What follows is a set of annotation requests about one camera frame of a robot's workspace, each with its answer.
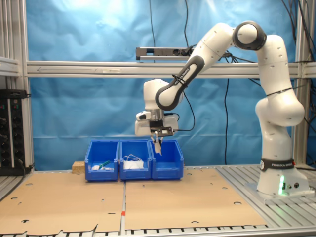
blue fabric curtain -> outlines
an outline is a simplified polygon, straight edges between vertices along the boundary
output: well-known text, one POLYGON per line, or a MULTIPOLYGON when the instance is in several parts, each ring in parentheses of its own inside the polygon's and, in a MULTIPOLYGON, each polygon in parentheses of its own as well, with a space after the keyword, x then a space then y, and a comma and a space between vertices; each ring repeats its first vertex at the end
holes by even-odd
MULTIPOLYGON (((136 47, 154 45, 148 0, 26 2, 29 60, 135 62, 136 47)), ((281 1, 188 0, 188 7, 190 45, 218 22, 236 26, 253 20, 267 34, 282 36, 289 61, 294 61, 290 20, 281 1)), ((152 0, 152 12, 156 47, 186 47, 184 0, 152 0)), ((254 52, 231 52, 256 61, 254 52)), ((139 139, 134 122, 144 110, 147 80, 31 78, 36 169, 70 169, 75 160, 84 159, 91 139, 139 139)), ((226 86, 227 79, 196 79, 187 89, 196 127, 175 136, 186 165, 224 164, 226 86)), ((228 164, 259 163, 262 139, 255 105, 264 96, 248 79, 231 79, 228 164)), ((192 127, 186 101, 175 112, 181 115, 181 129, 192 127)))

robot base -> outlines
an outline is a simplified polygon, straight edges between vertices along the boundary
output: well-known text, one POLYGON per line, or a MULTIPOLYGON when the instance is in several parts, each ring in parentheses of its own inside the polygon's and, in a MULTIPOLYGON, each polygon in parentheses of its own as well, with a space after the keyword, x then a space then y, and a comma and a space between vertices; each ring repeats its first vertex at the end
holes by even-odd
POLYGON ((313 197, 315 192, 308 180, 296 168, 288 170, 268 169, 261 171, 258 185, 246 184, 246 188, 266 204, 268 200, 313 197))
POLYGON ((251 184, 251 183, 247 183, 245 184, 245 188, 257 199, 259 200, 261 203, 263 203, 264 205, 268 205, 270 204, 269 201, 270 200, 286 200, 286 199, 290 199, 290 198, 311 198, 315 196, 315 192, 314 190, 310 189, 310 190, 306 190, 304 192, 299 192, 296 194, 292 194, 290 196, 288 195, 268 195, 268 194, 264 194, 260 191, 257 190, 257 184, 251 184))

blue storage bin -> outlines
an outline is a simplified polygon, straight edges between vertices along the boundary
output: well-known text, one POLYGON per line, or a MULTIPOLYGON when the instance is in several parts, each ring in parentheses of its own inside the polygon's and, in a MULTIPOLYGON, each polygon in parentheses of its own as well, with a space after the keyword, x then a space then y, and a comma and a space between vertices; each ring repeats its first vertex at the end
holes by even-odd
POLYGON ((121 140, 120 141, 119 176, 122 180, 151 179, 152 151, 148 140, 121 140), (133 154, 144 162, 143 169, 124 169, 124 156, 133 154))
POLYGON ((119 177, 119 140, 91 140, 84 159, 87 181, 117 180, 119 177), (110 161, 105 167, 112 170, 91 170, 95 165, 110 161))
POLYGON ((183 154, 176 140, 163 141, 161 154, 155 152, 154 143, 151 141, 153 152, 153 179, 181 179, 183 177, 183 154))

metal grating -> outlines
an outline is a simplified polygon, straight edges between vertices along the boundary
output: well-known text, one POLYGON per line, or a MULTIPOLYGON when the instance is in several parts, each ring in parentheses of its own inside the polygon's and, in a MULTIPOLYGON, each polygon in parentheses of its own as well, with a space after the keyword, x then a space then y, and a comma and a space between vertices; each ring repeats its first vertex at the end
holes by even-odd
POLYGON ((22 176, 0 176, 0 200, 21 180, 22 176))
MULTIPOLYGON (((125 230, 125 217, 121 219, 120 232, 96 233, 94 230, 84 233, 59 233, 47 237, 103 237, 103 236, 315 236, 316 235, 316 198, 292 198, 287 200, 273 200, 266 205, 257 200, 253 194, 245 188, 245 184, 256 184, 259 179, 260 169, 258 165, 230 165, 230 166, 200 166, 186 167, 186 169, 215 168, 226 178, 237 192, 256 210, 267 222, 261 226, 234 226, 234 227, 205 227, 205 228, 181 228, 158 230, 125 230)), ((313 183, 316 181, 316 173, 302 172, 313 183)), ((7 180, 6 187, 14 187, 19 181, 16 177, 0 177, 0 197, 3 195, 2 186, 7 180)), ((125 194, 123 211, 126 210, 125 194)), ((28 237, 23 235, 3 235, 0 237, 28 237)))

metal rail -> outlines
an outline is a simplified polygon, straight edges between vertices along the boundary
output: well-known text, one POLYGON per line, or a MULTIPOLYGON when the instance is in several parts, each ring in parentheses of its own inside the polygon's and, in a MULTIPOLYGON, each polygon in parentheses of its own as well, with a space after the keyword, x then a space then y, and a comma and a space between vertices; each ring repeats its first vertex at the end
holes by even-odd
MULTIPOLYGON (((170 78, 184 63, 113 63, 28 61, 28 77, 45 78, 170 78)), ((289 64, 290 76, 298 77, 298 64, 289 64)), ((257 63, 217 63, 197 78, 259 78, 257 63)))
POLYGON ((0 76, 19 76, 18 61, 0 57, 0 76))

